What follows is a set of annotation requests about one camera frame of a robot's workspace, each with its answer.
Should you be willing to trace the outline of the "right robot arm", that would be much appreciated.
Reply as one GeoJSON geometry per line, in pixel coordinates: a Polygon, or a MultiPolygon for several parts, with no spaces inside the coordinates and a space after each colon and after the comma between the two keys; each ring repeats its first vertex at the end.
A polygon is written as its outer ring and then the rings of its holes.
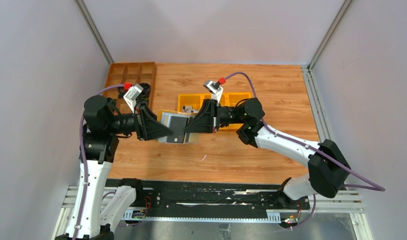
{"type": "Polygon", "coordinates": [[[236,106],[221,106],[216,100],[205,99],[197,115],[185,126],[186,133],[211,134],[230,124],[240,124],[236,131],[245,145],[271,150],[307,167],[300,177],[287,178],[276,191],[280,207],[289,209],[297,200],[319,194],[334,198],[343,187],[349,167],[337,144],[304,140],[281,132],[263,120],[265,112],[257,98],[241,100],[236,106]]]}

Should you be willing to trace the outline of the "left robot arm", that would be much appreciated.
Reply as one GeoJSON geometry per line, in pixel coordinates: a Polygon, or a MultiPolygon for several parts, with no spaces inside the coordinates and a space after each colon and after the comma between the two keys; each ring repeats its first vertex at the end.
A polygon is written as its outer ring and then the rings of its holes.
{"type": "Polygon", "coordinates": [[[134,102],[133,112],[122,114],[115,101],[102,95],[88,98],[80,121],[80,180],[74,212],[65,233],[58,240],[112,240],[128,207],[145,200],[143,184],[137,178],[123,178],[106,207],[104,190],[119,135],[136,133],[140,141],[156,140],[173,134],[157,120],[143,101],[134,102]]]}

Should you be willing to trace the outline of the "black credit card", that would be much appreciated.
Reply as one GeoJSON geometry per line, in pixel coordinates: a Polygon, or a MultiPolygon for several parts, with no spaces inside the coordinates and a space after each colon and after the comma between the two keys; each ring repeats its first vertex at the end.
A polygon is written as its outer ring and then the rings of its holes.
{"type": "Polygon", "coordinates": [[[172,144],[183,144],[186,135],[184,128],[187,123],[187,117],[171,116],[169,118],[168,127],[172,130],[172,134],[166,137],[166,142],[172,144]]]}

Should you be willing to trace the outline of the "yellow leather card holder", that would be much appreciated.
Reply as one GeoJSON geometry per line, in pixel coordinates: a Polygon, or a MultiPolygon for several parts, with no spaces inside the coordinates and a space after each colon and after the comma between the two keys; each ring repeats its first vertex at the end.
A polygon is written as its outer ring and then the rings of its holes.
{"type": "Polygon", "coordinates": [[[184,128],[193,119],[195,113],[185,113],[171,110],[160,110],[157,120],[172,130],[172,134],[157,139],[164,144],[197,144],[199,133],[185,133],[184,128]]]}

